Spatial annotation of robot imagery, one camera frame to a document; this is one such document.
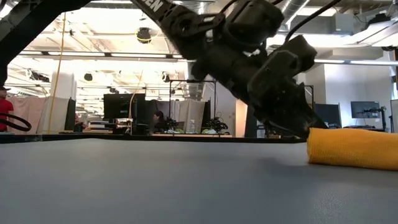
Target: red shirt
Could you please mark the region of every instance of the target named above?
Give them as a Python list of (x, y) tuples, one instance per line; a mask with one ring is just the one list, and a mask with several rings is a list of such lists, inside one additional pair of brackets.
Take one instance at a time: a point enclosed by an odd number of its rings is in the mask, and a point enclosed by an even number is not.
[[(6, 99), (0, 99), (0, 113), (8, 114), (10, 111), (14, 111), (14, 106), (12, 103)], [(6, 116), (1, 116), (0, 119), (7, 120)], [(5, 124), (0, 123), (0, 131), (6, 130), (7, 126)]]

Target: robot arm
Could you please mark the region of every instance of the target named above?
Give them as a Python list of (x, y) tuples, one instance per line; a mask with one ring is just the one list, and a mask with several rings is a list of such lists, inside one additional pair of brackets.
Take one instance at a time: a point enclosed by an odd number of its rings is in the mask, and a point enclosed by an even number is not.
[[(264, 0), (231, 1), (218, 14), (198, 15), (166, 0), (131, 0), (163, 30), (180, 54), (196, 60), (192, 74), (208, 74), (255, 110), (255, 117), (276, 128), (307, 137), (309, 128), (326, 128), (305, 101), (303, 84), (293, 79), (311, 68), (316, 50), (300, 35), (268, 55), (265, 43), (284, 17)], [(0, 86), (7, 64), (59, 14), (90, 0), (22, 0), (0, 21)], [(225, 10), (237, 2), (226, 17)], [(247, 52), (259, 50), (248, 56)]]

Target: computer monitor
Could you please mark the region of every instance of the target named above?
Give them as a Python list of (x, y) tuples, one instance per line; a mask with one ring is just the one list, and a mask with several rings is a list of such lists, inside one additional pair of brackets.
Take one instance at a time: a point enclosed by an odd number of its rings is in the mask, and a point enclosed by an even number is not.
[(329, 126), (341, 128), (340, 105), (328, 105), (315, 103), (315, 113)]
[[(104, 118), (128, 118), (132, 94), (104, 94)], [(145, 120), (145, 94), (135, 94), (131, 103), (131, 117)]]
[(351, 117), (352, 118), (380, 118), (377, 112), (380, 108), (378, 101), (352, 101)]

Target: yellow cloth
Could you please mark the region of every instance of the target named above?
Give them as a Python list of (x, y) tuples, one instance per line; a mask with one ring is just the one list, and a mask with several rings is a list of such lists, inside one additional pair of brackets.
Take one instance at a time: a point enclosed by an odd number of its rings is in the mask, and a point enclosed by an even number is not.
[(307, 153), (312, 164), (398, 170), (398, 134), (312, 128)]

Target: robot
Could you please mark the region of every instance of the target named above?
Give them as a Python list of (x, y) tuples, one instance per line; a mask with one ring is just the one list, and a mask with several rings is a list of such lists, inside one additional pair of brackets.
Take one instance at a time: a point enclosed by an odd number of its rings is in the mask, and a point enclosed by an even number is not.
[[(314, 65), (317, 51), (301, 35), (289, 40), (292, 33), (272, 53), (265, 50), (267, 38), (276, 35), (284, 20), (275, 6), (280, 0), (232, 0), (217, 14), (200, 15), (167, 0), (131, 1), (159, 25), (185, 59), (196, 60), (192, 74), (197, 80), (211, 75), (253, 107), (259, 121), (301, 138), (308, 137), (310, 128), (327, 128), (307, 105), (303, 83), (293, 79)], [(22, 0), (16, 5), (0, 21), (0, 86), (7, 79), (8, 63), (59, 14), (89, 2)], [(235, 2), (226, 17), (224, 12)]]

